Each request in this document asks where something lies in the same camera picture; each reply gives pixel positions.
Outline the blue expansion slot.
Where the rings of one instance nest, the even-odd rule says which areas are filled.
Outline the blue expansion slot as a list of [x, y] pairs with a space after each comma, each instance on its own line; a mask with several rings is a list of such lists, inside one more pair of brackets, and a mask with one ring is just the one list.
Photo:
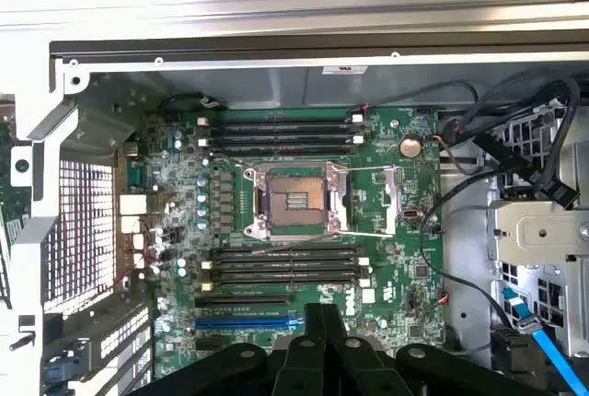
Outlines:
[[195, 321], [196, 330], [223, 331], [223, 330], [282, 330], [293, 329], [304, 324], [303, 318], [289, 318], [288, 316], [259, 316], [259, 317], [211, 317], [199, 318]]

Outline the round coin battery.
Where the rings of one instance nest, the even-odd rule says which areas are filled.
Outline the round coin battery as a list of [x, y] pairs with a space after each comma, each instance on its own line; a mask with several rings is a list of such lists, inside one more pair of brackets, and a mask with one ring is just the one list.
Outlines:
[[423, 150], [422, 140], [417, 135], [405, 135], [398, 144], [398, 151], [404, 158], [414, 159]]

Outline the silver CPU socket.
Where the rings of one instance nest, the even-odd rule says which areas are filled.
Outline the silver CPU socket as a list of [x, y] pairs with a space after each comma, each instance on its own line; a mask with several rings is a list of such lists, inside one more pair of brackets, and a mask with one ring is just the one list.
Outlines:
[[297, 242], [339, 236], [350, 229], [349, 169], [332, 161], [265, 162], [246, 168], [252, 187], [247, 237]]

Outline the green Dell motherboard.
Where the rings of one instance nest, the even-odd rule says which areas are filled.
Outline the green Dell motherboard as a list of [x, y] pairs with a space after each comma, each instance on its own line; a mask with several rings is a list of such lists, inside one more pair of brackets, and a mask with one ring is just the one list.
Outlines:
[[[252, 222], [252, 187], [243, 179], [245, 169], [216, 164], [212, 156], [225, 156], [198, 147], [198, 138], [211, 136], [217, 127], [198, 125], [204, 119], [226, 117], [248, 121], [271, 117], [336, 119], [364, 116], [359, 128], [365, 143], [354, 155], [231, 157], [249, 167], [265, 162], [327, 160], [349, 169], [350, 229], [342, 235], [310, 241], [342, 241], [360, 247], [357, 253], [285, 253], [256, 257], [354, 256], [362, 274], [211, 275], [201, 261], [254, 256], [212, 256], [218, 248], [263, 248], [296, 242], [265, 242], [247, 237]], [[231, 344], [251, 343], [271, 350], [288, 335], [300, 335], [305, 325], [282, 330], [196, 330], [195, 321], [211, 317], [288, 316], [304, 318], [307, 304], [334, 304], [348, 333], [372, 335], [389, 353], [410, 341], [440, 343], [445, 338], [441, 314], [430, 309], [443, 299], [441, 277], [433, 271], [443, 261], [442, 229], [433, 221], [421, 230], [427, 210], [441, 196], [441, 161], [433, 134], [433, 111], [406, 108], [310, 108], [232, 111], [214, 108], [199, 111], [161, 110], [148, 113], [121, 151], [120, 211], [126, 250], [133, 255], [138, 278], [154, 301], [155, 337], [153, 370], [163, 378], [217, 351], [196, 351], [197, 338], [224, 337]], [[422, 153], [404, 158], [398, 151], [405, 135], [417, 135]], [[264, 136], [350, 136], [358, 134], [270, 134]], [[262, 135], [233, 135], [229, 137]], [[385, 169], [397, 168], [401, 193], [397, 234], [386, 233]], [[278, 277], [350, 277], [357, 284], [338, 285], [221, 285], [203, 292], [204, 282], [222, 279]], [[288, 307], [195, 308], [200, 295], [288, 294]]]

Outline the silver metal disk bay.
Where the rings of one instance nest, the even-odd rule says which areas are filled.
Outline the silver metal disk bay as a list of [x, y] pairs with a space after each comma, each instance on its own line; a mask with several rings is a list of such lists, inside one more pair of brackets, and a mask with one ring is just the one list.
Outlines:
[[510, 286], [553, 330], [565, 354], [589, 357], [589, 106], [560, 154], [558, 176], [580, 197], [566, 211], [551, 201], [495, 201], [490, 255]]

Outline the long black expansion slot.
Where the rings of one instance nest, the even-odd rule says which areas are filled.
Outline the long black expansion slot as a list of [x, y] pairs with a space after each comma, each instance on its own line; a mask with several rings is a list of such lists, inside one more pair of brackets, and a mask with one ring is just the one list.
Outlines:
[[200, 295], [194, 298], [195, 308], [288, 307], [293, 297], [274, 295]]

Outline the RAM slot with white latches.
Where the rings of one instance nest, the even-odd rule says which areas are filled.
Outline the RAM slot with white latches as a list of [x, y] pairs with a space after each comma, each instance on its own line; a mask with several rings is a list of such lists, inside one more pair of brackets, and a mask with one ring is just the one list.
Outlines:
[[198, 138], [198, 147], [212, 146], [346, 146], [362, 145], [365, 143], [363, 135], [342, 136], [246, 136], [246, 137], [216, 137]]
[[248, 121], [239, 121], [239, 120], [230, 120], [226, 117], [221, 118], [212, 118], [212, 119], [204, 119], [200, 117], [197, 121], [198, 125], [206, 125], [209, 127], [217, 127], [217, 128], [246, 128], [246, 127], [315, 127], [315, 126], [324, 126], [324, 127], [347, 127], [352, 125], [359, 125], [364, 123], [364, 116], [360, 114], [354, 114], [351, 117], [347, 118], [336, 118], [336, 119], [288, 119], [288, 118], [279, 118], [279, 117], [271, 117], [268, 119], [261, 119], [261, 120], [248, 120]]
[[200, 285], [203, 292], [212, 292], [218, 286], [249, 286], [249, 285], [338, 285], [357, 284], [359, 278], [350, 277], [278, 277], [278, 278], [245, 278], [245, 279], [222, 279], [218, 281], [204, 282]]
[[222, 265], [257, 265], [257, 264], [341, 264], [356, 266], [360, 259], [354, 256], [303, 256], [303, 257], [245, 257], [245, 258], [217, 258], [201, 261], [200, 266], [205, 270], [220, 268]]

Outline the RAM slot with black latches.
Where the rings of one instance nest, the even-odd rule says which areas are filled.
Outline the RAM slot with black latches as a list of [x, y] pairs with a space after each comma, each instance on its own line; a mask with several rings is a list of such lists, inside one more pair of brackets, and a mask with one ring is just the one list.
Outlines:
[[216, 128], [211, 130], [211, 136], [221, 135], [270, 135], [270, 134], [361, 134], [359, 128]]
[[234, 247], [218, 248], [210, 251], [212, 256], [259, 256], [285, 253], [323, 253], [344, 254], [357, 253], [360, 247], [358, 245], [328, 244], [328, 245], [303, 245], [286, 248], [252, 248], [252, 247]]
[[254, 267], [245, 269], [212, 269], [211, 275], [281, 275], [281, 274], [362, 274], [366, 273], [367, 270], [363, 267], [358, 266], [319, 266], [319, 267]]
[[356, 146], [215, 146], [211, 151], [230, 157], [341, 156], [357, 154]]

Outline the open grey PC case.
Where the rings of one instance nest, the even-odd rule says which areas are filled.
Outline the open grey PC case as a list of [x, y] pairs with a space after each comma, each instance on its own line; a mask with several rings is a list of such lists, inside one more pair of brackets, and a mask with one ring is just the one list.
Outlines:
[[[332, 65], [368, 69], [323, 76]], [[433, 221], [442, 229], [443, 261], [433, 271], [445, 296], [429, 307], [445, 338], [398, 350], [428, 344], [503, 374], [491, 365], [491, 332], [504, 326], [543, 350], [548, 396], [589, 396], [589, 357], [566, 355], [502, 284], [488, 234], [495, 201], [551, 201], [569, 211], [579, 199], [557, 172], [577, 112], [589, 106], [589, 41], [390, 54], [332, 36], [57, 42], [49, 78], [33, 105], [55, 106], [35, 131], [0, 136], [12, 153], [3, 166], [12, 205], [30, 199], [3, 236], [11, 250], [0, 270], [9, 309], [0, 396], [131, 396], [161, 379], [154, 301], [126, 250], [120, 211], [121, 151], [148, 113], [361, 106], [437, 116], [441, 196], [421, 230]]]

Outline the white case sticker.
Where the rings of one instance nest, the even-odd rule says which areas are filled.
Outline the white case sticker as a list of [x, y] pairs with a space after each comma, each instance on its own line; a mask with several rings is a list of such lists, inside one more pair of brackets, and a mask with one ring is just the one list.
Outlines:
[[361, 76], [367, 71], [366, 65], [332, 65], [324, 66], [323, 76]]

